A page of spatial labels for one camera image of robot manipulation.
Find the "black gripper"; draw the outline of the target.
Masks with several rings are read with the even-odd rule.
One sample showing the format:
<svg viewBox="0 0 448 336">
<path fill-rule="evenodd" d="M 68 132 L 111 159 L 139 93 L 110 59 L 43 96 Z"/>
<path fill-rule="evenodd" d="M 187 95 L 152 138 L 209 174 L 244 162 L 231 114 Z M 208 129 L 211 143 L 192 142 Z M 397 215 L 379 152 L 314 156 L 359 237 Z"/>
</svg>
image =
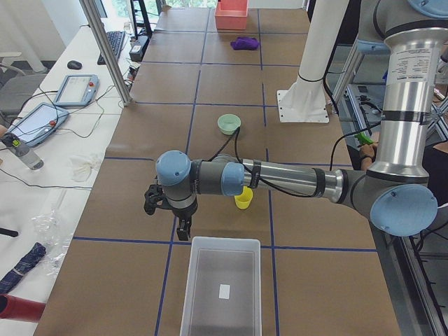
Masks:
<svg viewBox="0 0 448 336">
<path fill-rule="evenodd" d="M 177 227 L 177 235 L 180 241 L 185 241 L 190 239 L 190 229 L 192 224 L 192 217 L 196 212 L 196 205 L 191 204 L 190 206 L 182 209 L 173 208 L 173 214 L 177 217 L 180 222 Z"/>
</svg>

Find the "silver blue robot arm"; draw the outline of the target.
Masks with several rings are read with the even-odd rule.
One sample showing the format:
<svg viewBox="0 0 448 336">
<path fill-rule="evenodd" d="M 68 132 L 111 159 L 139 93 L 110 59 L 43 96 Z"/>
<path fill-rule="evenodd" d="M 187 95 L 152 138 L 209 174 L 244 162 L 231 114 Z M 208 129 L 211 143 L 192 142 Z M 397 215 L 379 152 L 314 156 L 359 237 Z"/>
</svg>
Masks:
<svg viewBox="0 0 448 336">
<path fill-rule="evenodd" d="M 247 187 L 261 187 L 293 197 L 327 198 L 390 235 L 406 237 L 426 229 L 438 212 L 422 160 L 447 41 L 447 2 L 363 1 L 359 34 L 362 42 L 384 44 L 390 51 L 379 147 L 366 171 L 323 171 L 222 153 L 191 160 L 171 150 L 157 159 L 157 183 L 145 194 L 146 213 L 172 211 L 179 220 L 178 238 L 185 241 L 199 194 L 236 196 Z"/>
</svg>

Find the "person's hand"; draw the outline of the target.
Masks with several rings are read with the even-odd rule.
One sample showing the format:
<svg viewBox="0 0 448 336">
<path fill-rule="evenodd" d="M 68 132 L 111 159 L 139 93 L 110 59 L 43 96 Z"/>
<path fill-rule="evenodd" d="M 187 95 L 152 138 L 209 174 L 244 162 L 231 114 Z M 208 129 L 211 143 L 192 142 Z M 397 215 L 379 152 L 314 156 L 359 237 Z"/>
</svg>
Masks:
<svg viewBox="0 0 448 336">
<path fill-rule="evenodd" d="M 360 161 L 363 162 L 365 160 L 369 160 L 371 162 L 375 161 L 376 156 L 376 143 L 371 144 L 363 144 L 359 148 Z"/>
</svg>

